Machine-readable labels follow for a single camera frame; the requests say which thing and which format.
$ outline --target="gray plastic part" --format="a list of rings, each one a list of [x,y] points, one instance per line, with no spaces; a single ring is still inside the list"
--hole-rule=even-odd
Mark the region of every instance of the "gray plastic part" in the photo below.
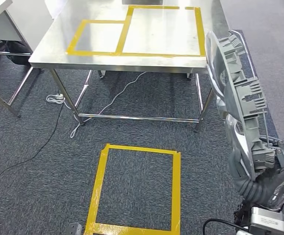
[[[236,189],[248,202],[277,210],[284,203],[284,143],[260,135],[258,117],[267,103],[257,77],[245,78],[239,55],[243,46],[234,35],[205,40],[208,71],[216,105],[233,148],[229,166]]]
[[[243,73],[239,57],[244,53],[243,45],[235,35],[218,40],[209,32],[205,50],[218,112],[226,120],[232,145],[242,151],[247,175],[254,181],[256,171],[274,167],[275,149],[260,140],[258,116],[266,113],[265,97],[257,77],[245,78]],[[243,133],[236,130],[238,123]]]
[[[270,169],[252,181],[243,172],[239,161],[241,152],[233,150],[229,157],[229,167],[235,188],[246,201],[264,207],[278,209],[284,202],[283,197],[274,197],[276,189],[284,193],[284,169]]]

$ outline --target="gray carpet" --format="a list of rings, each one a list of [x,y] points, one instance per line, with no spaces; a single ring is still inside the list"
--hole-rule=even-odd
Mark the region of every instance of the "gray carpet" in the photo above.
[[[2,57],[0,94],[8,98],[25,72]],[[74,100],[88,74],[58,73]],[[138,74],[108,71],[99,79],[94,73],[80,108],[97,113]],[[201,76],[201,83],[205,100],[210,86],[206,76]],[[33,157],[49,138],[60,106],[47,103],[45,97],[56,92],[48,71],[35,71],[14,103],[22,118],[0,106],[0,172]],[[198,116],[196,106],[195,82],[186,75],[147,73],[104,114],[193,118]],[[92,119],[71,140],[76,125],[71,111],[63,107],[54,135],[36,158],[0,178],[0,234],[57,235],[70,222],[85,225],[100,150],[106,143],[181,152],[182,235],[202,234],[203,222],[211,217],[233,221],[242,200],[229,174],[230,148],[214,103],[199,133],[189,123]],[[97,222],[168,230],[171,200],[171,158],[112,150]],[[208,234],[234,230],[211,224]]]

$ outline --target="yellow tape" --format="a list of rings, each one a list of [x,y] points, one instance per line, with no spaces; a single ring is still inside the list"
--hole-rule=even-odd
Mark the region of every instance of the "yellow tape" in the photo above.
[[[123,24],[125,21],[85,20],[88,24]]]
[[[104,149],[100,152],[100,161],[97,165],[97,172],[96,173],[95,182],[93,186],[92,197],[91,199],[90,208],[88,210],[87,224],[85,231],[88,234],[92,234],[96,216],[100,202],[100,191],[102,190],[103,180],[104,179],[105,168],[107,167],[109,144],[107,144]]]
[[[134,9],[171,9],[171,10],[178,10],[178,6],[157,6],[157,5],[130,5],[130,7]]]
[[[172,235],[171,231],[141,229],[99,223],[94,224],[93,232],[104,235]]]
[[[111,21],[111,20],[82,20],[78,27],[76,33],[67,49],[68,55],[76,56],[141,56],[141,57],[205,57],[205,34],[203,23],[202,21],[201,9],[199,7],[187,6],[186,10],[194,10],[196,22],[197,37],[199,40],[199,55],[187,55],[187,54],[159,54],[159,53],[131,53],[123,52],[125,39],[129,30],[132,15],[134,9],[180,9],[178,6],[156,6],[156,5],[129,5],[128,7],[127,15],[124,21]],[[122,30],[118,41],[115,52],[105,51],[85,51],[85,50],[75,50],[76,45],[81,37],[86,24],[123,24]]]
[[[175,153],[172,163],[171,231],[180,234],[181,155]]]
[[[74,48],[78,43],[79,39],[81,37],[81,34],[82,34],[83,30],[85,29],[85,25],[87,24],[87,20],[82,20],[76,30],[76,34],[73,38],[73,40],[70,42],[70,44],[68,46],[67,53],[70,54],[74,51]]]
[[[195,19],[196,21],[197,38],[199,39],[199,54],[205,55],[205,34],[204,33],[203,22],[202,21],[201,8],[195,7]]]
[[[103,180],[104,178],[105,168],[107,162],[109,149],[122,149],[144,151],[153,153],[164,153],[173,155],[172,172],[172,196],[171,196],[171,230],[153,230],[133,228],[118,225],[109,225],[95,223],[100,202],[100,192],[102,190]],[[180,235],[180,218],[180,153],[173,150],[145,148],[135,146],[113,145],[107,143],[104,149],[100,152],[100,161],[97,166],[95,182],[93,187],[92,197],[88,210],[87,223],[85,225],[85,235],[103,234],[103,235]]]
[[[128,6],[127,15],[125,17],[124,26],[122,27],[122,33],[120,34],[119,40],[118,41],[118,45],[116,48],[116,54],[121,54],[124,49],[125,39],[127,38],[128,31],[129,30],[129,26],[131,22],[131,18],[133,15],[133,11],[134,10],[134,7]]]
[[[135,146],[125,146],[125,145],[113,145],[110,144],[110,148],[113,149],[122,149],[122,150],[134,150],[142,152],[152,152],[152,153],[165,153],[165,154],[175,154],[176,151],[157,149],[157,148],[144,148],[144,147],[135,147]]]
[[[104,52],[104,51],[87,51],[87,50],[73,50],[67,52],[68,55],[78,55],[78,56],[144,56],[144,57],[205,57],[204,55],[178,55],[178,54],[155,54],[155,53],[131,53],[131,52],[122,52],[122,53],[115,53],[115,52]]]

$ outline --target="stainless steel table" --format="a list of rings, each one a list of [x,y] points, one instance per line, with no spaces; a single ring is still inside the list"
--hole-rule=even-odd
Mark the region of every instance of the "stainless steel table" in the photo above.
[[[21,42],[27,46],[30,53],[11,53],[7,51],[0,51],[0,55],[30,56],[33,50],[29,46],[29,44],[27,43],[27,41],[23,38],[21,32],[17,27],[17,25],[14,22],[11,15],[7,11],[7,8],[11,4],[12,4],[12,0],[0,0],[0,15],[5,14],[7,17],[8,21],[9,21],[11,25],[14,29],[14,31],[19,36],[19,38],[20,38]],[[21,90],[21,88],[28,79],[28,77],[33,70],[33,67],[30,67],[28,70],[28,72],[27,72],[26,76],[21,81],[21,83],[17,87],[17,89],[14,92],[14,94],[8,102],[5,101],[2,97],[0,97],[0,104],[3,105],[4,107],[5,107],[6,109],[9,110],[10,112],[17,117],[20,117],[20,113],[14,110],[13,107],[11,107],[11,105],[14,103],[14,101],[17,98],[18,93]]]
[[[126,118],[199,123],[203,106],[199,73],[206,73],[205,34],[228,36],[220,0],[70,0],[29,60],[48,68],[76,118]],[[54,69],[91,69],[73,103]],[[200,117],[125,117],[80,114],[92,70],[195,73]]]

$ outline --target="table foot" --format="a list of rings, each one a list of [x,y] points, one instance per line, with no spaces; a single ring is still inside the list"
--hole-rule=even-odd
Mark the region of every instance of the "table foot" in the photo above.
[[[211,88],[210,92],[208,93],[208,95],[206,99],[206,102],[204,104],[203,109],[202,110],[202,113],[199,115],[199,123],[197,123],[195,126],[196,132],[198,132],[199,130],[200,126],[202,125],[202,121],[204,120],[204,117],[206,115],[207,109],[208,108],[208,106],[210,105],[210,103],[213,99],[213,97],[214,97],[214,92]]]
[[[9,110],[11,113],[14,114],[14,116],[16,116],[17,118],[21,117],[19,112],[17,112],[13,107],[10,106],[6,101],[3,100],[2,97],[0,97],[0,104],[2,104],[2,106],[4,106],[5,108]]]
[[[105,73],[107,71],[105,71],[105,70],[98,70],[97,72],[98,72],[98,76],[100,76],[100,78],[101,79],[101,78],[104,78],[105,76]]]
[[[68,104],[70,106],[73,113],[75,115],[75,117],[79,121],[80,125],[83,125],[83,121],[81,117],[79,117],[77,109],[75,107],[75,105],[73,103],[70,96],[67,93],[67,91],[63,86],[63,82],[59,78],[58,74],[54,70],[50,70],[51,75],[53,76],[55,83],[57,85],[57,87],[63,93],[63,97],[68,102]]]

